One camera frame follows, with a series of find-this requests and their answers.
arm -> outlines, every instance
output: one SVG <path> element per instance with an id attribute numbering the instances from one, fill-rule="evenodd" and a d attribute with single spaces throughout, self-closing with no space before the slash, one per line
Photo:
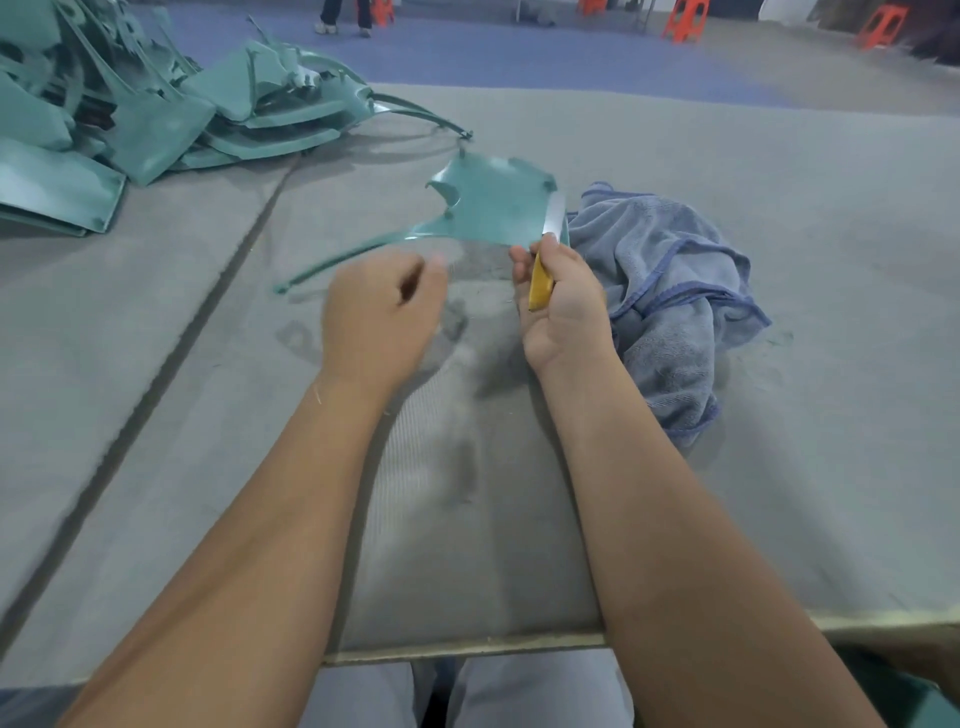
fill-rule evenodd
<path id="1" fill-rule="evenodd" d="M 607 636 L 644 724 L 871 726 L 870 702 L 803 608 L 698 482 L 610 338 L 586 263 L 540 243 L 557 281 L 524 349 L 557 426 Z"/>
<path id="2" fill-rule="evenodd" d="M 322 371 L 61 726 L 297 725 L 323 660 L 373 429 L 419 366 L 445 295 L 443 265 L 410 253 L 341 271 L 324 309 Z"/>

pile of leather scraps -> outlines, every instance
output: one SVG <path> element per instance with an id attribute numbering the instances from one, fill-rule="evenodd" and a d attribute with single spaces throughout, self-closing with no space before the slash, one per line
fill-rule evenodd
<path id="1" fill-rule="evenodd" d="M 127 178 L 147 185 L 168 171 L 303 152 L 379 113 L 472 136 L 259 29 L 202 68 L 177 49 L 166 10 L 155 16 L 160 40 L 125 0 L 3 0 L 0 218 L 105 232 Z"/>

wall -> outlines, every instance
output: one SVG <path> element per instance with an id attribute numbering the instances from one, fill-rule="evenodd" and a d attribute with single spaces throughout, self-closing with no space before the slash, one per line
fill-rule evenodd
<path id="1" fill-rule="evenodd" d="M 776 20 L 779 23 L 804 23 L 816 0 L 763 0 L 759 20 Z"/>

gray towel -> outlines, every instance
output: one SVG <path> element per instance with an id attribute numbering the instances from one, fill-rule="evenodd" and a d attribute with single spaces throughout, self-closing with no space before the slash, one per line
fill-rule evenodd
<path id="1" fill-rule="evenodd" d="M 691 444 L 720 413 L 715 355 L 770 326 L 750 260 L 691 207 L 605 182 L 584 192 L 569 227 L 607 291 L 617 353 L 670 439 Z"/>

right hand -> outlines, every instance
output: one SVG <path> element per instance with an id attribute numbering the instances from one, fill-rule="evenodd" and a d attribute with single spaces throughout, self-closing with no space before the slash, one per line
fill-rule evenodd
<path id="1" fill-rule="evenodd" d="M 527 299 L 537 252 L 556 282 L 550 304 L 531 312 Z M 514 262 L 514 298 L 520 314 L 523 351 L 541 381 L 552 372 L 579 368 L 598 356 L 616 357 L 607 295 L 579 253 L 548 233 L 529 251 L 514 245 L 510 260 Z"/>

